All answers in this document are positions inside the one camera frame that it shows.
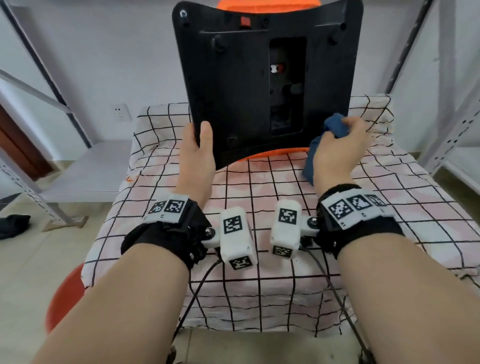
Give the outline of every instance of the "blue cloth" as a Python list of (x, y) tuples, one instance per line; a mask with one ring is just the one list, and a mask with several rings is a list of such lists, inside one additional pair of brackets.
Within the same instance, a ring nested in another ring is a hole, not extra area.
[(320, 143), (320, 139), (324, 132), (332, 132), (335, 135), (335, 138), (343, 138), (344, 136), (348, 135), (348, 126), (342, 123), (342, 119), (344, 116), (342, 114), (333, 114), (324, 122), (324, 130), (322, 133), (313, 139), (310, 142), (310, 150), (307, 154), (307, 160), (305, 161), (305, 167), (303, 168), (303, 176), (306, 178), (308, 182), (313, 186), (313, 156), (317, 151), (318, 145)]

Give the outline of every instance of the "checkered tablecloth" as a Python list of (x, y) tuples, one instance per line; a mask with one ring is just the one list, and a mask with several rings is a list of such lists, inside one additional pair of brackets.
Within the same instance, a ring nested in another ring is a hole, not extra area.
[[(448, 269), (476, 284), (480, 264), (480, 229), (472, 218), (392, 139), (394, 116), (389, 96), (352, 97), (350, 115), (370, 123), (374, 142), (352, 173), (363, 188), (380, 191), (392, 204), (406, 236)], [(153, 195), (169, 191), (179, 173), (181, 129), (190, 122), (186, 103), (148, 107), (137, 119), (125, 181), (98, 233), (82, 271), (86, 287), (120, 257), (125, 234), (140, 223)], [(203, 285), (185, 325), (213, 330), (303, 331), (319, 335), (346, 324), (325, 277), (312, 258), (272, 255), (269, 243), (278, 199), (300, 202), (314, 214), (317, 196), (303, 178), (306, 153), (236, 162), (216, 172), (213, 194), (204, 212), (217, 225), (221, 210), (241, 206), (253, 229), (258, 266), (234, 271), (218, 265)], [(319, 249), (315, 255), (324, 264)], [(209, 267), (213, 253), (191, 272), (185, 307)], [(327, 255), (331, 279), (350, 313), (339, 267)]]

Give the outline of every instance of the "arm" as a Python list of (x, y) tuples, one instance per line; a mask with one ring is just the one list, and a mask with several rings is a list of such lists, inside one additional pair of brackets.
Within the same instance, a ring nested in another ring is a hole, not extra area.
[[(199, 148), (193, 126), (185, 127), (175, 193), (188, 194), (203, 208), (215, 174), (207, 122), (200, 139)], [(50, 333), (33, 363), (164, 363), (188, 277), (170, 251), (134, 245)]]
[[(369, 143), (366, 123), (345, 118), (350, 134), (325, 133), (314, 158), (320, 196), (341, 183)], [(338, 263), (352, 306), (378, 363), (478, 363), (480, 298), (409, 239), (374, 234), (344, 247)]]

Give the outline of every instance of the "red switch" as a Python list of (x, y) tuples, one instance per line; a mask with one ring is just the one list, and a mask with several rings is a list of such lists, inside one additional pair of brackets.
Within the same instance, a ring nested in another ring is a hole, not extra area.
[(248, 16), (242, 16), (240, 18), (240, 28), (248, 28), (248, 29), (252, 28), (252, 24)]

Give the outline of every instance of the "wall outlet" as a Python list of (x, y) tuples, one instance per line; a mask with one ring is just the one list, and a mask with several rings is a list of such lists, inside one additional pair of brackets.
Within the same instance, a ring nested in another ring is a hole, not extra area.
[(112, 105), (113, 115), (117, 121), (132, 121), (132, 117), (125, 103)]

